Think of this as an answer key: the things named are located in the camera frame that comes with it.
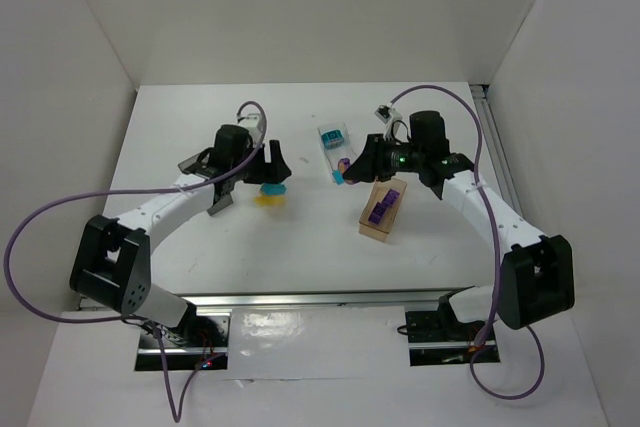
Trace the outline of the purple rounded printed lego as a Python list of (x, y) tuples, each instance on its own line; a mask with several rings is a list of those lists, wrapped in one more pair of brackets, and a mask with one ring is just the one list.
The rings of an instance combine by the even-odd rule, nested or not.
[(338, 171), (344, 173), (351, 165), (349, 158), (342, 158), (338, 161)]

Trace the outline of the small teal lego brick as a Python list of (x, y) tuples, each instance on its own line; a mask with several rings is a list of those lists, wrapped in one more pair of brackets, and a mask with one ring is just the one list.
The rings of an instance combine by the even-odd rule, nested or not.
[(332, 172), (332, 177), (333, 177), (333, 181), (337, 185), (342, 185), (344, 183), (344, 179), (342, 177), (342, 174), (339, 171), (333, 171)]

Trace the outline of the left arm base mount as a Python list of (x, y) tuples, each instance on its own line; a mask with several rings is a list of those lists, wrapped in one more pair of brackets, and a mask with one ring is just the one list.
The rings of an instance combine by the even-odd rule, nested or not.
[[(198, 312), (204, 324), (189, 340), (160, 327), (169, 371), (191, 371), (199, 366), (203, 371), (223, 371), (228, 368), (231, 312), (202, 310)], [(161, 352), (150, 325), (141, 329), (134, 363), (136, 372), (160, 372)]]

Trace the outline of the yellow lego pieces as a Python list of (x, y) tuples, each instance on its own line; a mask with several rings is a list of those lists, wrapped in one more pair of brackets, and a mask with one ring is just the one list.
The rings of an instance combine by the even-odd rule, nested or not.
[(258, 195), (254, 202), (259, 207), (279, 207), (285, 204), (285, 195)]

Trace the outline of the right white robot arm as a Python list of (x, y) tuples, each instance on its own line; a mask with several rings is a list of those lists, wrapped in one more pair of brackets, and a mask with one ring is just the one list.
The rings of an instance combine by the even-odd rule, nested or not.
[(497, 257), (491, 304), (485, 319), (518, 330), (575, 305), (572, 248), (561, 235), (548, 236), (525, 221), (475, 170), (450, 149), (445, 122), (436, 111), (409, 118), (408, 139), (396, 139), (402, 117), (391, 106), (375, 112), (382, 133), (370, 134), (360, 156), (344, 172), (349, 182), (388, 181), (415, 173), (436, 197), (457, 210)]

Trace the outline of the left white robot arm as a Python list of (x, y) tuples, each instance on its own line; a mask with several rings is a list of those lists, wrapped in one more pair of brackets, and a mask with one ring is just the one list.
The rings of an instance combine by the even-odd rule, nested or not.
[(96, 215), (85, 225), (69, 284), (73, 291), (125, 316), (142, 318), (189, 343), (219, 337), (215, 322), (196, 306), (155, 284), (151, 257), (179, 227), (232, 202), (238, 182), (280, 184), (291, 175), (279, 141), (261, 131), (223, 125), (212, 146), (179, 163), (173, 187), (115, 218)]

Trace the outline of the purple curved lego piece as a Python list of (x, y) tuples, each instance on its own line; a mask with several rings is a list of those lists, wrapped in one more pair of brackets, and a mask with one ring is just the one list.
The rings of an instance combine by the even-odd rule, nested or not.
[(387, 210), (388, 210), (388, 209), (386, 209), (386, 208), (381, 204), (381, 202), (377, 202), (377, 203), (373, 206), (373, 208), (371, 209), (371, 212), (370, 212), (370, 214), (369, 214), (369, 216), (368, 216), (367, 221), (368, 221), (370, 224), (373, 224), (373, 225), (379, 225), (379, 224), (382, 222), (382, 220), (383, 220), (384, 216), (386, 215)]

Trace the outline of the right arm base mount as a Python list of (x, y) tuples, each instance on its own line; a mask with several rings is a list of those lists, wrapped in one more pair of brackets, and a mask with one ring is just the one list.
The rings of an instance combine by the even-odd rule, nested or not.
[(486, 347), (474, 345), (482, 326), (482, 322), (446, 323), (436, 311), (407, 311), (405, 323), (398, 326), (396, 332), (407, 340), (412, 367), (469, 364), (476, 353), (480, 353), (479, 363), (499, 363), (494, 334), (489, 336)]

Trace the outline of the purple lego brick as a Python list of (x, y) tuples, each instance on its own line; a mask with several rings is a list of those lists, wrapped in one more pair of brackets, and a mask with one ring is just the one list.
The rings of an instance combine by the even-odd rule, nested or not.
[(401, 196), (401, 193), (399, 191), (394, 189), (389, 189), (385, 194), (385, 196), (383, 197), (381, 204), (386, 209), (392, 208), (396, 204), (400, 196)]

